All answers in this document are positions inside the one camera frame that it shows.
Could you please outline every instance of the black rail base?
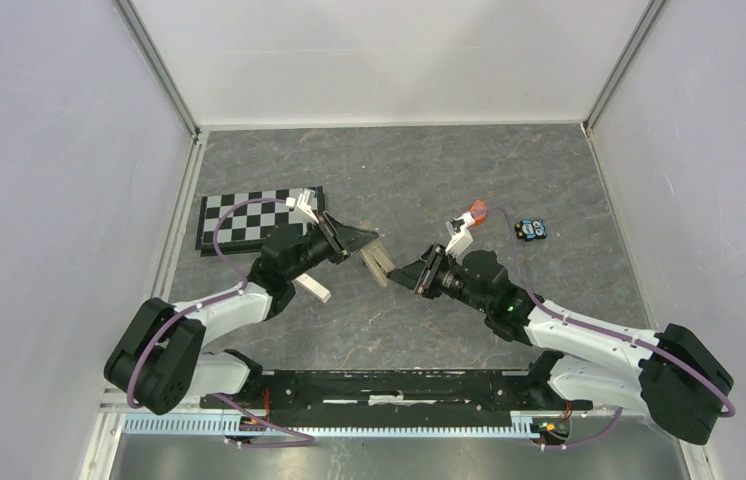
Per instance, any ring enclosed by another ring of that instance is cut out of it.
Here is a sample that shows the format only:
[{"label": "black rail base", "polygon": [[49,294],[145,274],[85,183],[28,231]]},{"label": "black rail base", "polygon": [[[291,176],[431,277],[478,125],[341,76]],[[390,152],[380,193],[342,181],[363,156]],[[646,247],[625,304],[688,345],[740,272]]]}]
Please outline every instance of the black rail base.
[{"label": "black rail base", "polygon": [[[232,398],[265,409],[290,427],[493,427],[511,426],[513,410],[561,411],[567,406],[547,385],[561,358],[544,352],[529,370],[274,370],[239,352],[251,374]],[[589,401],[571,402],[591,410]],[[230,409],[212,396],[204,409]]]}]

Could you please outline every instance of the checkerboard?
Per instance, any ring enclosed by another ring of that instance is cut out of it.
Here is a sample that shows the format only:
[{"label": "checkerboard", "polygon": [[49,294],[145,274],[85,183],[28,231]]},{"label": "checkerboard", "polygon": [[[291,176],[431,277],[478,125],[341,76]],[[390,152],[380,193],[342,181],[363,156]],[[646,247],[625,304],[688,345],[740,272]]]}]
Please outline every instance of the checkerboard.
[{"label": "checkerboard", "polygon": [[[314,212],[326,209],[326,196],[323,187],[308,187],[314,190]],[[229,195],[214,195],[202,197],[199,209],[199,226],[196,234],[196,249],[202,256],[216,255],[212,239],[214,229],[220,217],[232,205],[236,205],[252,198],[298,197],[303,188],[287,188],[282,190],[264,190],[260,192],[233,193]],[[264,240],[277,225],[293,225],[300,235],[306,232],[306,222],[300,215],[292,214],[284,203],[251,203],[244,205],[232,213],[220,227],[217,243],[223,253],[257,252]]]}]

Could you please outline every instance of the blue object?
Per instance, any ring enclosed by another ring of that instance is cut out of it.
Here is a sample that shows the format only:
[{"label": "blue object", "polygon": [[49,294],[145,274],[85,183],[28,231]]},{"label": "blue object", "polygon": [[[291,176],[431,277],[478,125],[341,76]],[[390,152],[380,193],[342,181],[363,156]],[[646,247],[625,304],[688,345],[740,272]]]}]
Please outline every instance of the blue object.
[{"label": "blue object", "polygon": [[517,225],[514,226],[514,231],[517,233],[517,238],[524,242],[547,238],[547,229],[544,227],[544,221],[541,219],[529,220],[528,218],[524,218],[517,222]]}]

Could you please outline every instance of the gray floor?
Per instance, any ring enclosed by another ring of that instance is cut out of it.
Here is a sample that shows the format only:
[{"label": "gray floor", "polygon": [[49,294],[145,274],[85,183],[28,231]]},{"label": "gray floor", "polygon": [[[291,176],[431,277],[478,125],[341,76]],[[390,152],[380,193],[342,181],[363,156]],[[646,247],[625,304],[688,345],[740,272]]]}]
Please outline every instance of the gray floor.
[{"label": "gray floor", "polygon": [[[370,221],[399,266],[433,242],[444,222],[476,199],[515,217],[539,217],[550,238],[522,244],[536,291],[597,318],[645,326],[629,263],[594,160],[576,125],[346,128],[211,133],[171,291],[199,298],[237,282],[194,250],[199,198],[324,185],[327,207],[347,224]],[[510,266],[501,217],[474,230],[473,248]],[[255,255],[238,255],[249,265]],[[381,288],[360,258],[310,272],[332,291],[325,305],[305,292],[280,316],[217,340],[265,368],[526,367],[537,352],[506,343],[455,301]]]},{"label": "gray floor", "polygon": [[[606,419],[574,419],[574,436]],[[541,453],[531,442],[500,439],[322,438],[315,446],[238,450],[218,437],[125,435],[112,479],[541,479],[684,480],[676,440],[634,419],[592,445]]]}]

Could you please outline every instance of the orange object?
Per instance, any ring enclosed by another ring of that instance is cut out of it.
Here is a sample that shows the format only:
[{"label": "orange object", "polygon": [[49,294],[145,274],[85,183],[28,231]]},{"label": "orange object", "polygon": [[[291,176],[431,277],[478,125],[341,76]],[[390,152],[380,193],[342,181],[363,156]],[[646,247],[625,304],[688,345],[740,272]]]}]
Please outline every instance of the orange object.
[{"label": "orange object", "polygon": [[[473,202],[473,206],[470,207],[470,213],[473,213],[475,215],[476,212],[481,212],[487,208],[488,206],[485,205],[485,202],[483,202],[482,200],[476,200],[475,202]],[[486,215],[487,213],[482,213],[478,217],[474,217],[475,223],[473,223],[473,226],[478,227],[479,225],[482,225],[482,222],[485,221]]]}]

